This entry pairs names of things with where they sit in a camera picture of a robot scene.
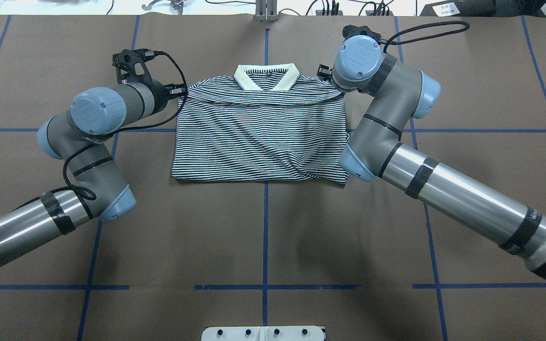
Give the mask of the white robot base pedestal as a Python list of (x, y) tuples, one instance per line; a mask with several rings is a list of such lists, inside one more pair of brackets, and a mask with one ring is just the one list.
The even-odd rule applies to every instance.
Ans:
[(325, 327), (315, 325), (207, 327), (202, 341), (326, 341)]

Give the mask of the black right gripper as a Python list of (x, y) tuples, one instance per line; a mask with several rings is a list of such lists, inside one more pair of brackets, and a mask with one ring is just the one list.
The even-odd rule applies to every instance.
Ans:
[(320, 64), (317, 69), (317, 77), (327, 82), (332, 81), (332, 69), (327, 65)]

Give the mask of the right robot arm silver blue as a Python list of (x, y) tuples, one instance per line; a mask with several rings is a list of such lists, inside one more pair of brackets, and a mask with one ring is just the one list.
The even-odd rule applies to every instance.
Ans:
[(320, 71), (338, 90), (373, 97), (339, 158), (344, 170), (362, 181), (392, 184), (520, 257), (546, 280), (546, 215), (401, 142), (405, 125), (437, 101), (436, 80), (385, 53), (364, 32), (347, 37), (332, 69)]

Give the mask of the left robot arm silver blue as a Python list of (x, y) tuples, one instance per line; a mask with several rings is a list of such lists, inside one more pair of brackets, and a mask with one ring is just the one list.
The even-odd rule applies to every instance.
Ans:
[(0, 268), (84, 223), (109, 223), (132, 211), (136, 198), (105, 143), (186, 93), (186, 84), (156, 81), (93, 87), (47, 120), (37, 131), (37, 144), (60, 162), (69, 183), (0, 216)]

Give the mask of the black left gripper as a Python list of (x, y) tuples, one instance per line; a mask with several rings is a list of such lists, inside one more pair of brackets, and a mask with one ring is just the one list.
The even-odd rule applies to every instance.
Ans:
[(152, 82), (147, 85), (147, 88), (153, 95), (153, 112), (163, 111), (169, 101), (188, 94), (188, 86), (186, 86), (186, 84), (169, 84), (169, 88), (167, 88), (157, 80), (152, 80)]

